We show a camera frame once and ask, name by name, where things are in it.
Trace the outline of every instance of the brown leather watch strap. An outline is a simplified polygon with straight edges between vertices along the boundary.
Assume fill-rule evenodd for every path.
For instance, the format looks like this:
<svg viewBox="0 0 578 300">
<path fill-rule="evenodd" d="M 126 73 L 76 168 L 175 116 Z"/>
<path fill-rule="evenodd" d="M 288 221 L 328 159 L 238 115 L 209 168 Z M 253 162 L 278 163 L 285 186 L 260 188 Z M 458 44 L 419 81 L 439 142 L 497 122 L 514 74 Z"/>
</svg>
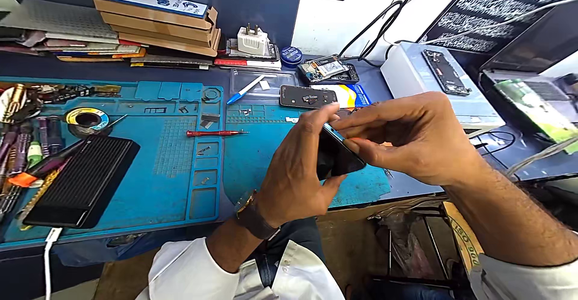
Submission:
<svg viewBox="0 0 578 300">
<path fill-rule="evenodd" d="M 237 223 L 247 228 L 255 237 L 263 240 L 271 238 L 279 230 L 265 221 L 252 202 L 237 212 Z"/>
</svg>

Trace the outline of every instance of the workbench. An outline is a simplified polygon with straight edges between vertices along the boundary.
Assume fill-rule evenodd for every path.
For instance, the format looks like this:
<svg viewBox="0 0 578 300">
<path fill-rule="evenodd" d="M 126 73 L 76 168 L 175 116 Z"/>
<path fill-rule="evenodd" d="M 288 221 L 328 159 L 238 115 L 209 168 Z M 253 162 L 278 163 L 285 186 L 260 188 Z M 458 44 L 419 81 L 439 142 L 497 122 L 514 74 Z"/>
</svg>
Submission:
<svg viewBox="0 0 578 300">
<path fill-rule="evenodd" d="M 386 82 L 384 81 L 379 68 L 371 67 L 364 62 L 351 62 L 357 68 L 360 77 L 359 84 L 364 87 L 365 92 L 371 98 L 372 102 L 385 101 L 392 98 L 391 92 L 387 88 Z M 29 76 L 115 82 L 201 82 L 204 85 L 221 86 L 224 92 L 224 100 L 227 100 L 228 97 L 230 97 L 230 70 L 219 69 L 216 67 L 211 68 L 208 71 L 157 69 L 150 67 L 131 68 L 124 62 L 70 63 L 61 62 L 51 57 L 31 57 L 9 53 L 0 54 L 0 64 L 2 64 L 2 67 L 0 68 L 0 76 Z M 513 126 L 506 125 L 499 128 L 499 130 L 511 132 L 518 137 L 512 146 L 494 153 L 494 155 L 506 166 L 517 163 L 527 156 L 535 154 L 545 148 L 543 142 L 532 136 L 523 135 Z M 490 150 L 497 149 L 501 146 L 496 142 L 498 139 L 494 136 L 482 135 L 480 138 L 482 142 L 488 143 L 487 147 Z M 503 169 L 502 165 L 495 162 L 490 156 L 486 156 L 486 158 L 496 169 Z M 558 153 L 554 156 L 530 164 L 517 174 L 522 180 L 553 180 L 556 178 L 569 178 L 578 175 L 577 159 L 577 155 L 569 156 L 565 153 Z M 391 192 L 380 195 L 379 200 L 414 197 L 443 191 L 439 186 L 423 184 L 403 173 L 391 173 L 393 175 L 393 178 L 389 179 Z M 216 218 L 216 221 L 224 220 L 233 213 L 233 211 L 234 206 L 227 197 L 220 197 L 219 217 Z M 158 230 L 158 228 L 151 226 L 150 228 L 144 228 L 139 232 L 151 230 Z M 66 242 L 111 236 L 112 235 L 98 235 L 78 239 L 68 239 Z"/>
</svg>

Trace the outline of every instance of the blue silicone repair mat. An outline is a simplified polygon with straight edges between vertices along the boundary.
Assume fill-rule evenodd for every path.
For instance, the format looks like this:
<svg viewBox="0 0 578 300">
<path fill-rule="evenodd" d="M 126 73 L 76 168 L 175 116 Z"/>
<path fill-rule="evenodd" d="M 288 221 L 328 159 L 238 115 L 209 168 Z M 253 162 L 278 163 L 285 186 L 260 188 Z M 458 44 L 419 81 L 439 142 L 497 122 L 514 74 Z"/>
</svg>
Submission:
<svg viewBox="0 0 578 300">
<path fill-rule="evenodd" d="M 43 114 L 63 115 L 77 107 L 94 107 L 114 125 L 111 136 L 131 139 L 141 149 L 114 193 L 97 226 L 88 230 L 65 229 L 62 239 L 130 234 L 195 222 L 212 221 L 219 215 L 222 137 L 188 138 L 187 130 L 218 131 L 200 126 L 202 113 L 222 113 L 222 88 L 194 82 L 93 82 L 88 80 L 0 77 L 2 82 L 44 82 L 66 85 L 122 86 L 121 97 L 77 97 L 66 104 L 45 105 Z M 66 124 L 62 135 L 68 146 L 77 138 Z M 21 209 L 36 189 L 18 202 Z M 20 231 L 15 220 L 2 228 L 0 248 L 43 242 L 50 228 Z"/>
<path fill-rule="evenodd" d="M 240 110 L 250 109 L 245 116 Z M 301 111 L 293 107 L 232 104 L 227 107 L 226 129 L 249 132 L 225 139 L 223 183 L 225 194 L 236 203 L 253 190 L 259 190 L 275 150 L 285 138 L 292 122 Z M 347 175 L 330 208 L 356 205 L 379 200 L 390 192 L 390 184 L 381 168 L 367 165 L 364 169 Z"/>
</svg>

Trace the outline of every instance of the blue pen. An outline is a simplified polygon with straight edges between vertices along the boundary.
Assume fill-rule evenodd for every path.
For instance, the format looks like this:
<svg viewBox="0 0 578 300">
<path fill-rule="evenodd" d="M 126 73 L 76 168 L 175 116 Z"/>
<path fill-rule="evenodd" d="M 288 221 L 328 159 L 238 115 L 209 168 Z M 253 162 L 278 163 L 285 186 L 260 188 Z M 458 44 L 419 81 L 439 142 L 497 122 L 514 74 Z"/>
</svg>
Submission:
<svg viewBox="0 0 578 300">
<path fill-rule="evenodd" d="M 257 84 L 257 82 L 261 81 L 261 79 L 263 79 L 264 77 L 265 75 L 258 76 L 255 80 L 249 83 L 247 87 L 241 89 L 241 91 L 231 96 L 231 98 L 229 98 L 229 100 L 227 101 L 227 104 L 233 104 L 234 102 L 239 100 L 242 96 L 244 96 L 247 93 L 247 91 L 249 91 L 249 89 L 253 88 Z"/>
</svg>

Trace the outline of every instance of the orange tool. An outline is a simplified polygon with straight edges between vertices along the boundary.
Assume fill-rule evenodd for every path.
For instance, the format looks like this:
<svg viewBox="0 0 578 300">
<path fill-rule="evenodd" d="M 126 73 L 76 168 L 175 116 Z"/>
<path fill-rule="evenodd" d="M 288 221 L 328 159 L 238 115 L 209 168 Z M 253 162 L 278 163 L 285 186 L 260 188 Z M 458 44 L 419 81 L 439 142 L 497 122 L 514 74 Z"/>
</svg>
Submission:
<svg viewBox="0 0 578 300">
<path fill-rule="evenodd" d="M 195 136 L 230 136 L 236 134 L 249 133 L 245 131 L 213 131 L 213 132 L 199 132 L 199 131 L 187 131 L 187 136 L 193 138 Z"/>
</svg>

